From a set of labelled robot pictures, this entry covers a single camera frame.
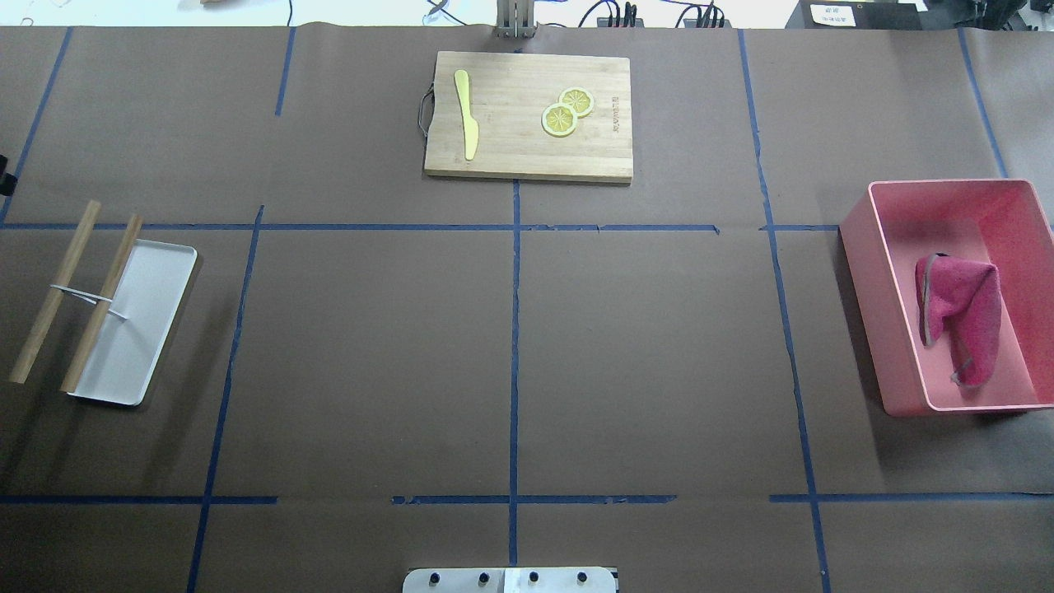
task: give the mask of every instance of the blue tape line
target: blue tape line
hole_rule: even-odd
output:
[[[509,566],[519,560],[520,489],[520,179],[512,179],[512,344],[509,364]]]
[[[995,163],[999,167],[999,175],[1007,177],[1007,165],[1002,160],[1002,151],[999,150],[999,142],[992,132],[992,122],[988,118],[988,110],[984,108],[984,99],[981,98],[981,90],[977,85],[977,77],[974,76],[974,62],[970,59],[970,47],[967,43],[967,34],[959,27],[959,47],[962,50],[962,61],[967,65],[967,77],[970,78],[970,86],[974,91],[974,100],[977,101],[977,111],[981,114],[981,122],[984,123],[984,133],[988,134],[989,144],[992,146],[992,154],[995,155]]]
[[[392,506],[395,507],[412,507],[415,505],[508,505],[508,496],[412,496],[407,498],[405,496],[393,496]]]
[[[776,232],[784,231],[821,231],[821,232],[838,232],[838,224],[765,224],[758,229],[759,231],[767,231],[772,229]]]
[[[99,222],[94,230],[97,231],[122,231],[128,226],[125,222]],[[13,222],[5,228],[16,231],[71,231],[77,228],[76,222]],[[251,231],[253,224],[246,223],[222,223],[222,222],[154,222],[143,224],[143,230],[152,231]]]
[[[1054,500],[1054,492],[910,492],[868,494],[776,494],[768,497],[775,503],[818,502],[1002,502],[1020,500]]]
[[[524,224],[525,231],[705,231],[721,234],[715,224]]]
[[[124,222],[99,222],[95,230],[124,230]],[[12,230],[74,230],[76,222],[12,222]],[[153,222],[143,230],[157,231],[251,231],[254,224],[243,222]],[[715,224],[520,224],[521,231],[695,231],[721,234]],[[516,224],[444,224],[413,222],[265,222],[265,231],[504,231],[516,230]]]
[[[11,210],[11,196],[5,195],[3,198],[3,206],[0,206],[0,229],[4,226],[4,220],[7,219],[7,211]]]
[[[523,495],[521,505],[666,505],[677,500],[677,495]]]
[[[227,378],[223,380],[223,397],[219,402],[219,416],[216,420],[216,435],[212,441],[212,456],[209,459],[209,473],[204,482],[204,496],[201,500],[201,515],[198,518],[197,537],[194,539],[194,556],[191,559],[190,576],[187,579],[187,593],[193,593],[197,587],[198,567],[201,564],[201,548],[204,545],[206,528],[209,525],[209,507],[212,505],[212,489],[216,481],[216,466],[219,463],[219,446],[223,440],[223,423],[227,421],[227,407],[231,401],[231,386],[234,378],[234,362],[238,356],[238,345],[241,342],[241,328],[246,318],[246,298],[249,295],[249,281],[253,277],[253,262],[256,259],[256,244],[260,237],[260,221],[264,218],[264,206],[256,211],[256,221],[253,222],[253,237],[249,242],[249,258],[246,261],[246,275],[241,280],[241,298],[238,300],[238,316],[234,323],[234,337],[231,339],[231,356],[227,361]]]
[[[402,222],[270,222],[266,231],[512,231],[513,224],[432,224]]]
[[[211,505],[277,505],[277,496],[214,496]]]
[[[73,36],[73,27],[66,27],[65,37],[62,38],[62,45],[59,47],[59,54],[55,57],[55,65],[52,66],[52,75],[47,78],[47,85],[44,86],[44,94],[40,97],[40,104],[37,105],[37,114],[33,117],[33,124],[30,125],[30,133],[25,137],[25,143],[22,144],[22,154],[18,157],[18,164],[15,166],[15,176],[22,176],[22,167],[25,166],[25,159],[30,156],[30,149],[33,146],[33,140],[37,137],[37,127],[40,126],[40,119],[44,115],[44,107],[47,106],[47,99],[52,96],[52,88],[55,87],[55,79],[58,78],[59,68],[62,67],[62,59],[65,57],[65,51],[70,46],[70,38]]]
[[[509,505],[511,497],[503,495],[441,495],[441,496],[393,496],[392,506],[443,506],[443,505]],[[623,494],[623,495],[536,495],[516,496],[520,505],[666,505],[677,500],[675,494]]]
[[[768,196],[768,183],[765,182],[765,172],[761,164],[761,133],[758,127],[758,112],[754,102],[754,87],[750,83],[750,65],[746,56],[746,37],[743,29],[737,29],[739,36],[739,55],[743,65],[743,85],[746,91],[746,105],[750,114],[750,133],[754,136],[754,155],[758,167],[758,182],[761,185],[762,203],[765,210],[765,224],[768,235],[768,249],[773,257],[773,272],[776,275],[776,293],[780,303],[780,317],[783,321],[783,341],[787,357],[790,360],[790,376],[794,379],[795,406],[798,409],[798,435],[801,441],[801,456],[805,464],[805,483],[808,494],[816,495],[816,476],[813,472],[813,454],[808,444],[808,429],[805,426],[805,407],[801,399],[801,382],[798,379],[798,360],[794,352],[794,337],[790,335],[790,316],[787,312],[786,291],[783,286],[783,271],[780,269],[779,245],[776,242],[776,222],[773,216],[773,204]],[[813,515],[813,537],[816,539],[816,557],[820,566],[820,580],[824,593],[831,593],[831,574],[827,570],[827,551],[823,541],[823,523],[820,519],[820,506],[814,499],[809,502]]]
[[[289,63],[293,60],[293,40],[296,39],[296,27],[290,27],[289,41],[286,42],[286,63],[281,67],[281,84],[278,85],[278,102],[274,105],[275,117],[281,117],[281,105],[286,102],[286,84],[289,82]]]

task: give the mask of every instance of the pink plastic bin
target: pink plastic bin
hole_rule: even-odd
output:
[[[1023,179],[878,181],[841,224],[882,406],[891,416],[1054,408],[1054,240]],[[999,268],[995,374],[956,386],[945,336],[922,345],[915,261],[936,251]]]

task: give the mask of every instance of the label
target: label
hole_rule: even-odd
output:
[[[619,131],[619,97],[611,97],[611,131]]]
[[[853,6],[809,4],[808,7],[813,11],[813,22],[816,24],[856,26],[856,19],[853,18]]]

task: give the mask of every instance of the pink cloth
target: pink cloth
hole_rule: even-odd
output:
[[[965,388],[983,386],[999,352],[999,271],[987,261],[934,253],[915,263],[915,285],[922,343],[933,347],[946,328],[953,340],[952,380]]]

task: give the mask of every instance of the wooden cutting board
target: wooden cutting board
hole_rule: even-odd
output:
[[[480,144],[465,159],[465,135],[454,71],[465,70]],[[633,178],[629,59],[542,54],[440,52],[435,110],[428,129],[425,173],[628,183]],[[542,129],[542,112],[560,93],[582,86],[593,112],[570,135]]]

